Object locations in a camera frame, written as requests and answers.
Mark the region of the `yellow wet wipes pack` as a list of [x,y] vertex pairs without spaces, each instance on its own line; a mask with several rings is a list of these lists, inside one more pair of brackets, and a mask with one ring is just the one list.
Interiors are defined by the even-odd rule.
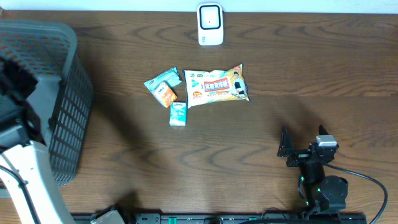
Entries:
[[250,100],[242,63],[229,70],[184,70],[183,74],[187,108],[219,101]]

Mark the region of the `teal Kleenex tissue pack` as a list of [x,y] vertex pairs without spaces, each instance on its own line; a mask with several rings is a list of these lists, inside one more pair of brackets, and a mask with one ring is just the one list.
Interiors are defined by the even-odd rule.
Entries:
[[173,102],[170,105],[171,126],[185,126],[187,122],[187,104],[183,102]]

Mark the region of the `orange tissue pack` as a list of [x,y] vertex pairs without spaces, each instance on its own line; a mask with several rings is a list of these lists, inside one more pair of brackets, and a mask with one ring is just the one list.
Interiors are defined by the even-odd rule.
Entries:
[[168,108],[171,103],[177,99],[177,95],[171,89],[171,87],[166,84],[166,82],[160,82],[152,91],[155,99],[165,108]]

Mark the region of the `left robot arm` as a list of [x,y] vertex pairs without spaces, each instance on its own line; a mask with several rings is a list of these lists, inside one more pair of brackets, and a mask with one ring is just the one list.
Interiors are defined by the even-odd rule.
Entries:
[[60,73],[1,59],[1,180],[23,223],[127,223],[108,207],[72,215],[59,185],[77,172],[93,87],[77,61]]

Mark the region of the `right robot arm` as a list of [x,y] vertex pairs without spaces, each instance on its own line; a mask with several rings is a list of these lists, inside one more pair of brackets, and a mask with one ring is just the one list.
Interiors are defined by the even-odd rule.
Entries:
[[320,125],[315,142],[307,149],[296,149],[286,128],[282,128],[278,157],[287,159],[287,167],[300,169],[299,192],[308,205],[308,214],[338,213],[346,208],[348,181],[335,175],[325,175],[324,167],[335,158],[339,145]]

